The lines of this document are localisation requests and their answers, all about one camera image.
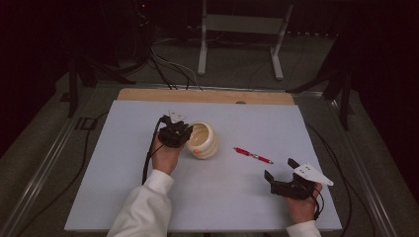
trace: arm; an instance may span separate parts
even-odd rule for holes
[[[321,184],[316,184],[315,188],[317,191],[321,191]],[[314,191],[313,195],[315,198],[318,196],[318,192]],[[305,200],[296,200],[289,197],[285,197],[287,204],[290,207],[291,218],[295,225],[287,227],[287,232],[291,237],[319,237],[320,232],[315,226],[314,211],[315,203],[311,197]]]
[[[167,236],[172,205],[167,197],[174,181],[170,174],[175,169],[181,148],[153,145],[153,171],[143,186],[131,191],[117,216],[108,236]]]

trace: white table surface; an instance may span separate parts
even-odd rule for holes
[[[114,101],[65,230],[111,228],[130,190],[141,184],[154,127],[169,110],[187,116],[186,123],[210,123],[220,139],[217,154],[208,160],[182,151],[172,174],[169,231],[273,231],[292,224],[283,198],[270,194],[264,170],[288,182],[293,169],[287,162],[293,158],[321,172],[297,106]],[[275,164],[240,155],[234,146]],[[317,227],[341,229],[329,190],[323,187],[325,207]]]

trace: pen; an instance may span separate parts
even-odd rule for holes
[[[260,161],[263,161],[263,162],[266,162],[266,163],[269,163],[269,164],[274,164],[274,162],[272,162],[271,160],[269,160],[269,159],[267,159],[265,157],[262,157],[262,156],[256,155],[256,154],[252,154],[252,153],[248,152],[247,150],[243,150],[243,149],[241,149],[239,147],[233,147],[233,149],[237,153],[240,153],[240,154],[243,154],[243,155],[246,155],[246,156],[251,156],[251,157],[253,157],[255,159],[258,159]]]

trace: hand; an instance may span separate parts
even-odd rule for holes
[[[315,188],[317,189],[317,191],[314,190],[313,196],[317,198],[318,193],[321,191],[323,187],[321,186],[321,184],[316,183]],[[290,208],[291,219],[295,224],[303,223],[314,219],[314,211],[316,208],[316,204],[311,197],[305,200],[297,200],[285,197],[285,200]]]
[[[164,172],[170,176],[178,164],[178,157],[184,146],[170,148],[163,145],[157,137],[158,134],[156,135],[153,144],[153,152],[158,149],[152,156],[153,169]]]

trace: white shirt sleeve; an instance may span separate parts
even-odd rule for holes
[[[172,213],[167,194],[173,182],[167,174],[153,170],[143,186],[131,191],[107,236],[166,237]]]
[[[320,237],[320,232],[315,226],[315,221],[310,220],[287,227],[290,237]]]

